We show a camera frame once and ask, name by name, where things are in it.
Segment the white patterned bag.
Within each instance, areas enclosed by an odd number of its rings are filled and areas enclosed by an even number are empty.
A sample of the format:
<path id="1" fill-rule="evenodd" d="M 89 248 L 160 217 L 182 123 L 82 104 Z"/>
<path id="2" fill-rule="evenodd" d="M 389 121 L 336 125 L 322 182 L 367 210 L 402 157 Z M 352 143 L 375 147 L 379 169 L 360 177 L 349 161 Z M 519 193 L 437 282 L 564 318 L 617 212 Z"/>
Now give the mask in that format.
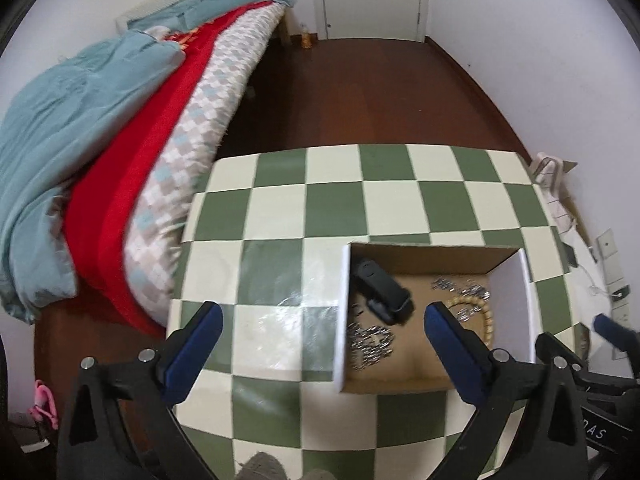
<path id="1" fill-rule="evenodd" d="M 572 199 L 565 184 L 566 175 L 576 166 L 576 162 L 544 152 L 538 152 L 529 165 L 560 234 L 569 231 L 576 223 Z"/>

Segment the white cardboard box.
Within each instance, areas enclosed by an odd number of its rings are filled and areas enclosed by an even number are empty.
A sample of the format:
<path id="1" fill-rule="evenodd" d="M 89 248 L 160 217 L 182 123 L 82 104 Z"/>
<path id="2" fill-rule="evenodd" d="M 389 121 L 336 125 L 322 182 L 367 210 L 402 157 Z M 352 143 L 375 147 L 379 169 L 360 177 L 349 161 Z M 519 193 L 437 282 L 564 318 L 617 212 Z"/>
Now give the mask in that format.
<path id="1" fill-rule="evenodd" d="M 477 405 L 488 391 L 491 352 L 536 360 L 540 316 L 521 248 L 350 243 L 341 294 L 338 391 L 455 388 Z"/>

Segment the dark fuzzy cloth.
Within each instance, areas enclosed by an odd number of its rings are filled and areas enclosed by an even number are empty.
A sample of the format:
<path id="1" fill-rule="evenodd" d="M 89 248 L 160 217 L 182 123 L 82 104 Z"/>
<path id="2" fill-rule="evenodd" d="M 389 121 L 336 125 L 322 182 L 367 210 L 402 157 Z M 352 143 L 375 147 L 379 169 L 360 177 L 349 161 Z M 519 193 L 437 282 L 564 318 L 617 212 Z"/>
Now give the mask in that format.
<path id="1" fill-rule="evenodd" d="M 234 478 L 235 480 L 288 480 L 288 475 L 275 457 L 259 452 L 241 467 Z M 300 480 L 335 480 L 335 477 L 329 471 L 314 469 L 303 474 Z"/>

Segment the black charger plug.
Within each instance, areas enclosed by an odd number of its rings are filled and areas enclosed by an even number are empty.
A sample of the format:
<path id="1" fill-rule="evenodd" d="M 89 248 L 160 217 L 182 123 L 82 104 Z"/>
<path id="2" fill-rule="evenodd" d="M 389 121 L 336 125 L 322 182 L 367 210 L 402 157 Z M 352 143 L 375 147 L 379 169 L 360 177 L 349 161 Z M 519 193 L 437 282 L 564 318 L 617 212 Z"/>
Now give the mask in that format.
<path id="1" fill-rule="evenodd" d="M 611 294 L 611 298 L 614 302 L 620 301 L 625 299 L 626 297 L 628 297 L 630 294 L 630 286 L 629 285 L 625 285 L 619 289 L 617 289 L 615 292 L 612 292 Z"/>

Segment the black fitness band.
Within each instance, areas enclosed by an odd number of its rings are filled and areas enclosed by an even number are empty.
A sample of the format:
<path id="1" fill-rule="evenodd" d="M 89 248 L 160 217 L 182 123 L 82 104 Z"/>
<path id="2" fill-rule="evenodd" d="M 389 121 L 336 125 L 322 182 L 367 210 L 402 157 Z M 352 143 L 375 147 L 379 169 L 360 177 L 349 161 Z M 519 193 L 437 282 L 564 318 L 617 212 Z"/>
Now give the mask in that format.
<path id="1" fill-rule="evenodd" d="M 385 325 L 405 325 L 412 317 L 414 304 L 410 292 L 374 260 L 356 259 L 350 276 L 366 298 L 369 310 Z"/>

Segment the checkered mattress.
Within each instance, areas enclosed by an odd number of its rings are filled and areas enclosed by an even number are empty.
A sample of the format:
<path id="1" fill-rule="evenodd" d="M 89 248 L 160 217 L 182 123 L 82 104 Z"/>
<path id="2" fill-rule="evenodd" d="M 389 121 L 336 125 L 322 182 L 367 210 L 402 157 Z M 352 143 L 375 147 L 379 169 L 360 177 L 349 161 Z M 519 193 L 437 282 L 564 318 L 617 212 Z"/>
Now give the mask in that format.
<path id="1" fill-rule="evenodd" d="M 263 2 L 206 41 L 204 68 L 134 203 L 122 248 L 125 290 L 160 326 L 168 321 L 193 197 L 284 14 L 282 3 Z"/>

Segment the teal blanket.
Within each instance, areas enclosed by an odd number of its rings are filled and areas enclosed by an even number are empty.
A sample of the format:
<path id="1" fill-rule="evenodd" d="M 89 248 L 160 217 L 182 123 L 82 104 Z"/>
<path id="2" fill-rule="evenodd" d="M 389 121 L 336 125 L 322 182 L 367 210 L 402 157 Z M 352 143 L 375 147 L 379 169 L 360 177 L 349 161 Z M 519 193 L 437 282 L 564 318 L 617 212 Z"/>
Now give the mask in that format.
<path id="1" fill-rule="evenodd" d="M 296 0 L 181 0 L 131 21 L 45 70 L 14 96 L 1 123 L 1 304 L 35 323 L 78 292 L 63 214 L 81 170 L 142 107 L 183 56 L 175 43 L 250 3 Z"/>

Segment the green white checkered tablecloth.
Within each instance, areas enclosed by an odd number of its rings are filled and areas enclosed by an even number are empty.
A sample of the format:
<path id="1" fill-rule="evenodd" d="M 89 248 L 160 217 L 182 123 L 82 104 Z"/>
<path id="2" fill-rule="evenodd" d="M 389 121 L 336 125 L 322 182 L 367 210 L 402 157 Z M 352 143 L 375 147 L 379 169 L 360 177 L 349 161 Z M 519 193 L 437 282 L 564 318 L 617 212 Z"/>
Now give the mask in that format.
<path id="1" fill-rule="evenodd" d="M 424 479 L 462 431 L 473 410 L 453 392 L 332 386 L 342 250 L 370 240 L 523 248 L 542 328 L 574 344 L 558 231 L 517 154 L 342 145 L 221 159 L 191 206 L 168 322 L 206 300 L 224 309 L 176 409 L 217 477 L 265 452 L 294 479 Z"/>

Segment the red bed sheet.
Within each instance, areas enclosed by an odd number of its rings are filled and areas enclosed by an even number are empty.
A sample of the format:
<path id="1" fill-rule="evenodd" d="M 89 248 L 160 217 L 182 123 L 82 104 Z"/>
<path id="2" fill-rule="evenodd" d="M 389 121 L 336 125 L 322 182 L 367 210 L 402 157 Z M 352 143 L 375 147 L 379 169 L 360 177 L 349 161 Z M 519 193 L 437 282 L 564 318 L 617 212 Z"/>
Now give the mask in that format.
<path id="1" fill-rule="evenodd" d="M 78 281 L 75 307 L 150 336 L 165 333 L 163 324 L 154 321 L 130 292 L 127 230 L 142 188 L 203 77 L 217 37 L 242 16 L 262 9 L 282 13 L 282 6 L 272 1 L 250 3 L 190 32 L 179 32 L 175 45 L 183 56 L 180 66 L 81 170 L 63 214 L 63 233 Z"/>

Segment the white plastic bag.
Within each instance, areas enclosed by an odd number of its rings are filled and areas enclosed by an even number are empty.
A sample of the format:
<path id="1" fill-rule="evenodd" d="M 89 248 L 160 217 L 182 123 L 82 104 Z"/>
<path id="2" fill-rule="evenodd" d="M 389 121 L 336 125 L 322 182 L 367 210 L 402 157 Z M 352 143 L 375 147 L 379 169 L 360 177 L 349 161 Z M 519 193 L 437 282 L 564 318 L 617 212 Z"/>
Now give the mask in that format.
<path id="1" fill-rule="evenodd" d="M 597 260 L 593 258 L 590 248 L 578 233 L 576 226 L 561 234 L 561 242 L 571 271 L 582 271 L 590 278 L 598 276 Z"/>

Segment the orange bottle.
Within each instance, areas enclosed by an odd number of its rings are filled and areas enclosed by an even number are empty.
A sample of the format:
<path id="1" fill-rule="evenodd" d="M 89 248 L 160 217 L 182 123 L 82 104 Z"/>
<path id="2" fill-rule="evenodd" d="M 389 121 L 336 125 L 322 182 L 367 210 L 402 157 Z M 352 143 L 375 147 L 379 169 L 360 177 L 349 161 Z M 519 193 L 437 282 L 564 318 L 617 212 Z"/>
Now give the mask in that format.
<path id="1" fill-rule="evenodd" d="M 311 34 L 305 24 L 300 25 L 300 46 L 304 50 L 309 50 L 312 48 Z"/>

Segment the white wall socket strip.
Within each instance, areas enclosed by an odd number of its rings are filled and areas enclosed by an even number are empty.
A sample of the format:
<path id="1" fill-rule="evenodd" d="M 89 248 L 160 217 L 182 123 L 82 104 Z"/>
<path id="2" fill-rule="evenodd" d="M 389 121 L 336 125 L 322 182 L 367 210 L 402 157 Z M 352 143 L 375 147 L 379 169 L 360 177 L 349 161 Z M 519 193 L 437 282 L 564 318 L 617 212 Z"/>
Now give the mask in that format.
<path id="1" fill-rule="evenodd" d="M 606 230 L 596 238 L 596 247 L 599 254 L 600 267 L 605 281 L 605 290 L 611 301 L 610 318 L 620 325 L 631 328 L 630 324 L 630 304 L 629 297 L 614 302 L 611 298 L 612 292 L 629 285 L 625 278 L 622 264 L 620 263 L 620 252 L 615 243 L 614 233 L 611 229 Z"/>

